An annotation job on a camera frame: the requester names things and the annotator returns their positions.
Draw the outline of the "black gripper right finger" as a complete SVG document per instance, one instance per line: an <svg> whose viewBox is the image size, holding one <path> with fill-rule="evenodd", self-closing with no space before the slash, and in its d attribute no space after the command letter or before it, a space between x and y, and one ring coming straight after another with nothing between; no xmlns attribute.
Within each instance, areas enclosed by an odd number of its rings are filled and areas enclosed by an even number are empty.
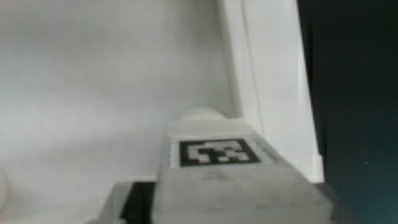
<svg viewBox="0 0 398 224"><path fill-rule="evenodd" d="M355 224L355 218L344 208L342 201L333 193L330 186L324 183L315 184L315 188L319 189L321 193L331 204L331 222L330 224Z"/></svg>

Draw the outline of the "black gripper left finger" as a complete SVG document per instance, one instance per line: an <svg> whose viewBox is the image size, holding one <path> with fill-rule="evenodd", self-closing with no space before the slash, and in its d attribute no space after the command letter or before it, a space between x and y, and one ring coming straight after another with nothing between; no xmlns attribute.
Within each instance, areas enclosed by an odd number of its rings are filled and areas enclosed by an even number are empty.
<svg viewBox="0 0 398 224"><path fill-rule="evenodd" d="M86 224L152 224L154 181L113 185L100 212Z"/></svg>

